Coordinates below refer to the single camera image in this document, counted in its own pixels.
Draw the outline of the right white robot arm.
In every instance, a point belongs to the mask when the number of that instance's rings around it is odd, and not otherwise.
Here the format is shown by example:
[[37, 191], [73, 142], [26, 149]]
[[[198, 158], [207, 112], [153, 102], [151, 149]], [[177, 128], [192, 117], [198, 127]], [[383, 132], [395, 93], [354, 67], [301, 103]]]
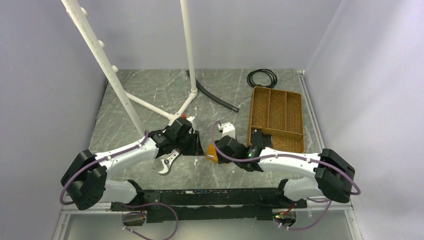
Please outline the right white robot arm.
[[354, 167], [329, 148], [320, 153], [294, 153], [255, 145], [247, 147], [228, 135], [215, 140], [212, 146], [219, 164], [232, 162], [248, 172], [281, 171], [300, 176], [279, 183], [275, 200], [282, 208], [321, 196], [348, 203], [352, 195], [361, 193], [354, 182]]

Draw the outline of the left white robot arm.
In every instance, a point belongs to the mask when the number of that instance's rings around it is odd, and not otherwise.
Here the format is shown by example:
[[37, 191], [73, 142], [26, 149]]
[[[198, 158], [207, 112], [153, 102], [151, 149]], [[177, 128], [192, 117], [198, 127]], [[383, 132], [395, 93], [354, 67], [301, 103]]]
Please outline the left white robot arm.
[[130, 144], [105, 152], [81, 151], [73, 160], [60, 183], [59, 202], [75, 205], [80, 211], [97, 203], [121, 202], [137, 210], [144, 203], [142, 189], [133, 180], [116, 181], [112, 177], [145, 161], [160, 159], [160, 175], [169, 173], [180, 156], [201, 156], [199, 131], [194, 129], [195, 116], [178, 117], [163, 129], [144, 132]]

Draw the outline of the black VIP credit card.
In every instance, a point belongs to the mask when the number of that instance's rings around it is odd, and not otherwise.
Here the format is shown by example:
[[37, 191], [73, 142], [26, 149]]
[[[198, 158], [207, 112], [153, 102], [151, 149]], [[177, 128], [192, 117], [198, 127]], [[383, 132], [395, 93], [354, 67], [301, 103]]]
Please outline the black VIP credit card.
[[250, 132], [249, 143], [259, 149], [264, 149], [263, 133], [261, 129], [253, 128]]

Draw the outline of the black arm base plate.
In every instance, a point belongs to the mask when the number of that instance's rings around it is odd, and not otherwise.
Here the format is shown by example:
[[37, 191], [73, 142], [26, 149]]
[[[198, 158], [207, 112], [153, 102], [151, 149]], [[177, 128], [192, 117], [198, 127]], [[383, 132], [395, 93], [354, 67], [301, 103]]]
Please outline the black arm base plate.
[[188, 220], [256, 219], [267, 221], [277, 210], [305, 209], [307, 202], [290, 202], [275, 187], [227, 189], [142, 189], [135, 181], [136, 197], [129, 203], [111, 203], [113, 212], [144, 210], [147, 223]]

